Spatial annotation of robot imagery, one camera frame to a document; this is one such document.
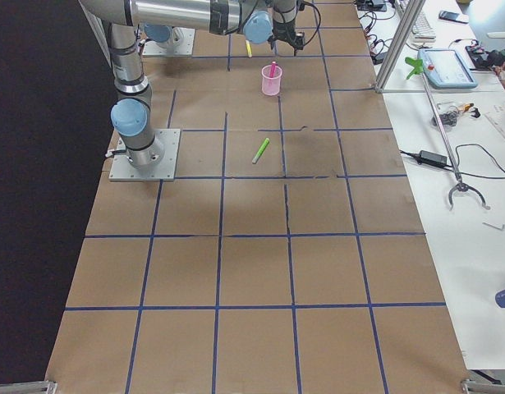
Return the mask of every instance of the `cup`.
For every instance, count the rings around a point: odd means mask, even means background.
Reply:
[[[275,96],[279,93],[279,89],[282,83],[283,70],[280,66],[276,65],[274,69],[274,75],[270,78],[270,67],[272,65],[265,66],[261,69],[261,91],[267,96]]]

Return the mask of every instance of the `green marker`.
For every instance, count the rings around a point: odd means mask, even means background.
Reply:
[[[252,159],[252,164],[256,164],[258,162],[259,158],[261,157],[261,155],[263,154],[263,152],[265,151],[267,146],[269,146],[269,142],[270,142],[270,139],[265,138],[265,141],[263,141],[263,143],[261,144],[261,146],[258,149],[258,153],[256,153],[254,158]]]

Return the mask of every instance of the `smartphone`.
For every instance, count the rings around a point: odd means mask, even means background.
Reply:
[[[469,16],[464,14],[459,14],[457,12],[441,11],[438,14],[438,18],[444,19],[445,21],[458,22],[458,23],[469,23]]]

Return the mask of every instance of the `keyboard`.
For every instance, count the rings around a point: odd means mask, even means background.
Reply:
[[[406,11],[409,0],[397,0],[395,7],[400,15]],[[420,12],[418,18],[413,25],[411,32],[411,40],[415,43],[433,43],[436,41],[436,33],[429,24],[427,17],[423,11]]]

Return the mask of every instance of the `black wall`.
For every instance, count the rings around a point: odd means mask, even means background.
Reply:
[[[0,383],[44,380],[116,101],[77,0],[0,0]]]

